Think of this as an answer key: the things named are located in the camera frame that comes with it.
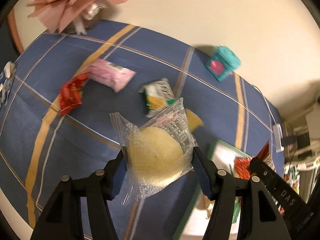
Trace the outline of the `white tray with green rim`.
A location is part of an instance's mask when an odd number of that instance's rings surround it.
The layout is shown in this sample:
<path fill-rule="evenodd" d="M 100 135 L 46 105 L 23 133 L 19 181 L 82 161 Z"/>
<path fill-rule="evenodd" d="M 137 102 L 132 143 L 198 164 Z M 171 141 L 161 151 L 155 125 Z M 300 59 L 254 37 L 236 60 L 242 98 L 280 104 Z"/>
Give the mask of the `white tray with green rim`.
<path fill-rule="evenodd" d="M 235 170 L 236 159 L 250 161 L 252 157 L 222 140 L 210 145 L 206 157 L 194 148 L 191 163 L 198 182 L 173 239 L 231 239 L 237 235 L 234 229 L 240 216 L 234 218 L 235 199 L 240 196 L 236 191 L 247 182 Z"/>

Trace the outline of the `teal toy box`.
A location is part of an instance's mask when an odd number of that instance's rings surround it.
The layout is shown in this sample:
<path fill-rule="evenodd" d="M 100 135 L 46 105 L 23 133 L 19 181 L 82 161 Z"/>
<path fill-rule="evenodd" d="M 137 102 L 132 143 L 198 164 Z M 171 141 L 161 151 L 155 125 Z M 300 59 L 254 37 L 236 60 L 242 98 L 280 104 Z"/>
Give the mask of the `teal toy box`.
<path fill-rule="evenodd" d="M 205 68 L 218 81 L 223 81 L 240 66 L 241 61 L 232 50 L 227 46 L 217 46 L 207 61 Z"/>

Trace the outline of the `clear round bun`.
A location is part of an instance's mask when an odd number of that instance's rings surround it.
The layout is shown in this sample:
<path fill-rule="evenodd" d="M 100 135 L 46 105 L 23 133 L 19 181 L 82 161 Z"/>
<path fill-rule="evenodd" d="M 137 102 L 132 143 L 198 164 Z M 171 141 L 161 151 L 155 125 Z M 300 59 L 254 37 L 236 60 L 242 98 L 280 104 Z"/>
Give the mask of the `clear round bun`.
<path fill-rule="evenodd" d="M 138 127 L 120 113 L 110 119 L 124 155 L 129 185 L 123 200 L 141 200 L 159 193 L 191 170 L 197 146 L 183 98 Z"/>

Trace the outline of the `colourful clutter pile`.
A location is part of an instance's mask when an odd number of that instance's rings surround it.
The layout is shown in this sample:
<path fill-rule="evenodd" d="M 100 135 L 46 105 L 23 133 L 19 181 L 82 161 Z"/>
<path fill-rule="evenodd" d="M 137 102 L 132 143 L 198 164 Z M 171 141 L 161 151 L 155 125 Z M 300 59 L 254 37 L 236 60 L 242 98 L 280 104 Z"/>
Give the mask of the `colourful clutter pile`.
<path fill-rule="evenodd" d="M 297 169 L 297 166 L 290 165 L 290 164 L 286 165 L 284 167 L 283 178 L 286 181 L 286 183 L 289 184 L 290 187 L 297 194 L 299 194 L 299 192 L 300 192 L 300 173 L 299 173 L 299 170 Z"/>

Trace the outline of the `red green rice cracker packet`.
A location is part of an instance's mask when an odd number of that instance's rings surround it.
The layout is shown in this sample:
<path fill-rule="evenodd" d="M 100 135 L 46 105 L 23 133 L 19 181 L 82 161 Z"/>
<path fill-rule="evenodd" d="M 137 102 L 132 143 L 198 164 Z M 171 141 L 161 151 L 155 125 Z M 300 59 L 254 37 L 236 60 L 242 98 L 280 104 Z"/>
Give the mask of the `red green rice cracker packet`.
<path fill-rule="evenodd" d="M 272 158 L 272 152 L 270 151 L 269 141 L 259 151 L 257 157 L 262 160 L 268 167 L 270 167 L 274 172 L 276 172 L 276 168 Z"/>

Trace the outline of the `black power adapter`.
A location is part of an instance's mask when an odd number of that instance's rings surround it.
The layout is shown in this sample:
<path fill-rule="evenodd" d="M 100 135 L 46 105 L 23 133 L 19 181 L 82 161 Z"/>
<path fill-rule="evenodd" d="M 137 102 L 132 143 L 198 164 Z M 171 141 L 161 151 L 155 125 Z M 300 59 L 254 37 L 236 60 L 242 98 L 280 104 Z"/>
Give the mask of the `black power adapter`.
<path fill-rule="evenodd" d="M 281 138 L 281 145 L 283 147 L 287 147 L 287 146 L 293 145 L 296 141 L 297 141 L 297 137 L 295 135 L 282 137 Z"/>

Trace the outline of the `red foil snack packet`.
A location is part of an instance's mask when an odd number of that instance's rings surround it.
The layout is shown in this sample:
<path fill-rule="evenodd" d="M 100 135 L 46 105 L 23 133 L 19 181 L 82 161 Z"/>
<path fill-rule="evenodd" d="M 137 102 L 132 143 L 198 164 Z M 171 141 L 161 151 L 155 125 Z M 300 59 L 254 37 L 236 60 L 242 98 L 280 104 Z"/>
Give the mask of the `red foil snack packet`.
<path fill-rule="evenodd" d="M 60 89 L 60 115 L 71 113 L 82 105 L 82 88 L 88 80 L 90 72 L 84 72 L 68 80 Z"/>

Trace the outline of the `blue plaid tablecloth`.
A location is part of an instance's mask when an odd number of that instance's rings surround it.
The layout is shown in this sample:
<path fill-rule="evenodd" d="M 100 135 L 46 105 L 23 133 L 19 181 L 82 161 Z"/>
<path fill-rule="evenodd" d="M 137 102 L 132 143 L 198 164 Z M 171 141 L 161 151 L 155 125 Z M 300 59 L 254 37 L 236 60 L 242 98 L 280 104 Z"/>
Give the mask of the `blue plaid tablecloth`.
<path fill-rule="evenodd" d="M 136 74 L 119 93 L 88 81 L 82 105 L 61 116 L 61 86 L 96 57 Z M 42 33 L 15 61 L 16 78 L 1 109 L 1 190 L 10 204 L 34 226 L 63 175 L 87 177 L 116 157 L 110 113 L 137 126 L 147 122 L 139 89 L 162 78 L 202 119 L 194 133 L 202 151 L 221 139 L 256 155 L 272 141 L 271 121 L 281 121 L 278 110 L 237 74 L 217 81 L 207 61 L 183 42 L 124 23 L 102 21 L 86 36 Z"/>

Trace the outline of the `red patterned snack packet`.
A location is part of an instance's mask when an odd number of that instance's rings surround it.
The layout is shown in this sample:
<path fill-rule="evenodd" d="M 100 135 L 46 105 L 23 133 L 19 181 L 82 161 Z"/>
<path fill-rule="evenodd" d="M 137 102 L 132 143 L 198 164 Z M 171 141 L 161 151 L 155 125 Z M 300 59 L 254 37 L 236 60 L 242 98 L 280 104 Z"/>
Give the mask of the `red patterned snack packet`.
<path fill-rule="evenodd" d="M 249 180 L 251 174 L 249 172 L 249 164 L 251 161 L 251 157 L 247 158 L 236 158 L 234 160 L 234 170 L 238 174 L 238 177 L 241 179 Z"/>

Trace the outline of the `white power strip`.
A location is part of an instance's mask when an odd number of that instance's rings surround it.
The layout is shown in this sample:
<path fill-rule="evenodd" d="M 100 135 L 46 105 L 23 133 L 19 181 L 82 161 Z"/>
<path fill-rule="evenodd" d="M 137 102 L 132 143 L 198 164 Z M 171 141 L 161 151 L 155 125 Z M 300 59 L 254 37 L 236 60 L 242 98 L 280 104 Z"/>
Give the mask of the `white power strip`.
<path fill-rule="evenodd" d="M 283 133 L 280 124 L 274 124 L 272 126 L 272 131 L 274 134 L 274 143 L 276 146 L 276 152 L 283 152 L 284 146 L 281 144 L 281 140 L 283 138 Z"/>

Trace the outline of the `pink flower bouquet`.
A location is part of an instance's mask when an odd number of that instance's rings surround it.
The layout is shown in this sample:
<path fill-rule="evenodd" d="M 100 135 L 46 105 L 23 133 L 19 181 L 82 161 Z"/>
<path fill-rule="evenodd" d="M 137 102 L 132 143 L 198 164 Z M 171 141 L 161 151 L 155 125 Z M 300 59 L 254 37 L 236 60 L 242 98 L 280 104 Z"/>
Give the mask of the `pink flower bouquet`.
<path fill-rule="evenodd" d="M 83 12 L 95 3 L 104 8 L 108 4 L 118 5 L 128 0 L 33 0 L 27 4 L 34 8 L 28 17 L 38 18 L 51 33 L 61 33 L 72 22 L 77 30 L 84 30 Z"/>

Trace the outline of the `pink snack packet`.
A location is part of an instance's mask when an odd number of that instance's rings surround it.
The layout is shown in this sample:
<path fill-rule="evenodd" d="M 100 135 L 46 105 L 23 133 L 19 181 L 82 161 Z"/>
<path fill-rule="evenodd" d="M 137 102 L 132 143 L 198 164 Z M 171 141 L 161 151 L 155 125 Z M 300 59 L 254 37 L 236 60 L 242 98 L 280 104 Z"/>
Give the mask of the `pink snack packet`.
<path fill-rule="evenodd" d="M 133 70 L 103 59 L 97 59 L 86 66 L 84 72 L 90 72 L 88 77 L 91 80 L 112 88 L 115 93 L 125 88 L 136 74 Z"/>

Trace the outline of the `small yellow cake piece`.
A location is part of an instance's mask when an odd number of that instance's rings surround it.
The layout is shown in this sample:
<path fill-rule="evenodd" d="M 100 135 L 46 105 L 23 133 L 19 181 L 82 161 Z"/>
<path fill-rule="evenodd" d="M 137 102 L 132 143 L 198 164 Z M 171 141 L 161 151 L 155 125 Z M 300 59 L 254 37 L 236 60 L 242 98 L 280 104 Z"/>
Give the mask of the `small yellow cake piece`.
<path fill-rule="evenodd" d="M 203 121 L 191 110 L 185 110 L 186 117 L 188 119 L 189 129 L 191 132 L 195 131 L 200 126 L 203 126 Z"/>

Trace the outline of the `green white cracker packet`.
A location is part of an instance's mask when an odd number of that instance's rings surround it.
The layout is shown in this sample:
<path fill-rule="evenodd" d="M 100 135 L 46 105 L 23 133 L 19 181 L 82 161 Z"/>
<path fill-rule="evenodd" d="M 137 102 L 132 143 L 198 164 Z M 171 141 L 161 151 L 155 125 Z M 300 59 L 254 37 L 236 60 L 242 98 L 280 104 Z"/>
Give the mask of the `green white cracker packet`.
<path fill-rule="evenodd" d="M 144 95 L 147 106 L 147 118 L 153 118 L 176 101 L 169 80 L 162 78 L 143 85 L 139 93 Z"/>

